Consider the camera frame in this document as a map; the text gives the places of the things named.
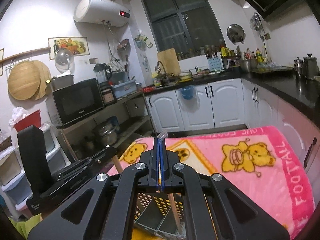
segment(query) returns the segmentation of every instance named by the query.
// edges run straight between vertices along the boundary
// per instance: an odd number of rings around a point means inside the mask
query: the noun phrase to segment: window frame
[[[197,5],[185,5],[183,10],[179,9],[176,0],[172,0],[174,6],[176,8],[176,12],[172,13],[172,14],[169,14],[167,16],[160,16],[160,17],[156,17],[156,18],[152,18],[151,17],[151,14],[150,14],[150,11],[148,9],[148,5],[146,3],[146,0],[142,0],[142,1],[143,1],[143,5],[144,5],[144,8],[145,8],[145,11],[147,13],[147,17],[148,17],[148,21],[150,23],[151,31],[155,35],[154,38],[155,38],[156,44],[158,45],[158,50],[159,51],[163,51],[163,50],[161,50],[162,49],[161,46],[163,47],[163,43],[162,43],[162,41],[158,40],[159,36],[158,36],[158,33],[155,31],[155,29],[153,27],[153,24],[159,23],[159,22],[161,22],[163,20],[169,19],[169,18],[174,17],[176,15],[178,15],[179,20],[181,22],[183,31],[185,33],[185,39],[186,39],[186,42],[187,42],[188,46],[190,48],[192,48],[193,50],[195,50],[195,51],[199,49],[199,48],[195,48],[195,46],[193,44],[193,41],[191,39],[189,30],[188,30],[187,25],[185,23],[185,20],[183,18],[183,13],[188,12],[188,11],[193,10],[193,9],[202,8],[202,7],[207,7],[207,9],[212,13],[213,17],[215,18],[215,20],[216,20],[216,22],[218,24],[218,27],[219,27],[219,30],[220,30],[220,33],[221,33],[221,39],[223,39],[223,41],[224,41],[224,37],[223,37],[222,31],[221,31],[221,28],[219,26],[219,22],[217,21],[217,18],[215,16],[215,14],[214,14],[214,12],[213,12],[213,10],[211,8],[211,5],[208,2],[208,0],[204,0],[204,2],[202,2],[201,4],[197,4]]]

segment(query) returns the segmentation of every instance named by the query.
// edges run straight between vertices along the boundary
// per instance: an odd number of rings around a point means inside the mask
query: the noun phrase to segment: black countertop
[[[320,97],[318,97],[318,84],[313,80],[298,79],[294,72],[289,72],[285,75],[272,74],[261,76],[253,73],[241,74],[240,71],[236,69],[233,72],[220,73],[212,77],[206,77],[200,81],[183,82],[175,86],[159,88],[150,93],[145,93],[145,95],[167,92],[188,85],[196,86],[234,78],[243,78],[276,94],[302,112],[320,128]]]
[[[320,128],[320,98],[318,84],[313,80],[298,79],[292,72],[286,76],[257,77],[251,73],[242,74],[241,78],[259,85],[288,102],[318,128]]]
[[[187,82],[180,82],[180,83],[177,83],[176,85],[172,85],[172,86],[159,87],[151,92],[144,93],[144,94],[145,94],[145,96],[151,96],[151,95],[183,88],[183,87],[186,87],[189,85],[198,86],[198,85],[203,85],[203,84],[207,84],[207,83],[211,83],[211,82],[228,80],[228,79],[233,79],[233,78],[240,78],[240,77],[241,77],[240,71],[238,69],[235,69],[232,72],[222,72],[222,73],[215,74],[215,75],[209,75],[209,76],[202,78],[198,81],[191,80],[191,81],[187,81]]]

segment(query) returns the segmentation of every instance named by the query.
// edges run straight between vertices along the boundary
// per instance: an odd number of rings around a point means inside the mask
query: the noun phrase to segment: green cloth
[[[32,228],[34,228],[41,221],[41,214],[31,217],[26,222],[16,222],[9,218],[13,226],[17,229],[17,231],[25,238],[28,238],[29,232]]]

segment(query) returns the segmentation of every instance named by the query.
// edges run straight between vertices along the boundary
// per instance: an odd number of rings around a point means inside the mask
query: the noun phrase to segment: microwave
[[[46,105],[50,120],[57,128],[66,128],[104,108],[95,78],[53,91]]]

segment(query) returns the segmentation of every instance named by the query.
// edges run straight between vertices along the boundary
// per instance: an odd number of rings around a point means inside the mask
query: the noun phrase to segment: white cabinet
[[[307,175],[312,187],[313,198],[315,199],[317,206],[320,200],[320,149],[315,155],[315,159],[310,165]]]
[[[168,132],[184,131],[182,116],[174,90],[147,96],[147,103],[158,133],[163,129]]]
[[[306,116],[281,99],[278,108],[278,129],[286,137],[302,165],[310,149],[305,168],[308,172],[320,146],[319,130]]]
[[[244,124],[241,79],[209,83],[215,128]]]
[[[258,108],[258,126],[278,125],[278,96],[268,90],[256,86],[254,93]]]
[[[186,131],[214,128],[213,111],[207,84],[195,87],[196,97],[185,100],[176,90]]]
[[[244,98],[245,124],[248,128],[258,127],[259,118],[255,101],[256,85],[247,80],[242,79],[242,90]]]
[[[248,128],[278,126],[278,96],[242,80],[245,124]]]

